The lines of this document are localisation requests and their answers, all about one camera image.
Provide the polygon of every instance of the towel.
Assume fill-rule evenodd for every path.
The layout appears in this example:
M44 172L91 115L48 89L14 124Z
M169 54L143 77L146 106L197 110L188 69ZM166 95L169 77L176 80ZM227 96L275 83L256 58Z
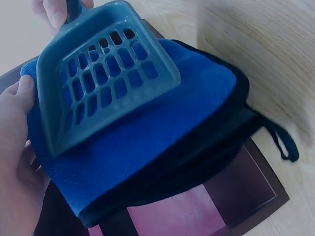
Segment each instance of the towel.
M29 138L40 164L76 215L211 116L236 85L236 76L224 65L172 40L159 42L178 67L181 84L58 158L48 154L35 96L27 118ZM23 66L21 75L26 74L36 82L36 61Z

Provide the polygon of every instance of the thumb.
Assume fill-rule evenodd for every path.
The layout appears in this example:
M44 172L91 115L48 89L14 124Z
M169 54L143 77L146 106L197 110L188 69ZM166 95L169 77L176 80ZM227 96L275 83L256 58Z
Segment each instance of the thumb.
M27 114L34 105L34 80L29 75L20 78L19 87L16 95L25 114Z

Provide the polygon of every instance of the wooden table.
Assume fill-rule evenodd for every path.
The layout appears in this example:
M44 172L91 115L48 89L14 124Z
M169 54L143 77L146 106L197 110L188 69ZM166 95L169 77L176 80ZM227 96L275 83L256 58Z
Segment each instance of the wooden table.
M251 81L249 104L294 137L301 154L296 165L280 160L265 131L253 137L291 200L247 235L315 235L315 1L129 2L166 38L241 68Z

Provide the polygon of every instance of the scoop handle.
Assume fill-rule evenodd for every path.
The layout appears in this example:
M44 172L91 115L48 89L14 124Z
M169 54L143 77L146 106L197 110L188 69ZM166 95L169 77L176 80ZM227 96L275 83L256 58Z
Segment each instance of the scoop handle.
M82 13L82 5L79 0L66 0L68 17L66 23L70 23L77 19Z

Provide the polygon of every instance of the teal plastic scoop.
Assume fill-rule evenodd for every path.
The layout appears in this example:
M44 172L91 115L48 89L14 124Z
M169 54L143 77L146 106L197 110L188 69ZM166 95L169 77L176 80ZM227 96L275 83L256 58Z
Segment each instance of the teal plastic scoop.
M54 157L180 84L174 62L128 2L67 6L67 22L37 63L42 125Z

